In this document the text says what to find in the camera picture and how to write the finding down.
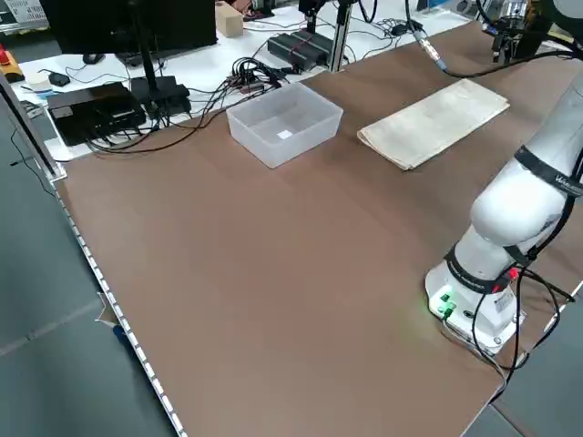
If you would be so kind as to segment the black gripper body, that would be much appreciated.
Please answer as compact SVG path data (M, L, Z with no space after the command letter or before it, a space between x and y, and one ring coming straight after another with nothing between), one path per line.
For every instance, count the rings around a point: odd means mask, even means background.
M519 20L498 20L494 23L495 40L505 41L520 34Z

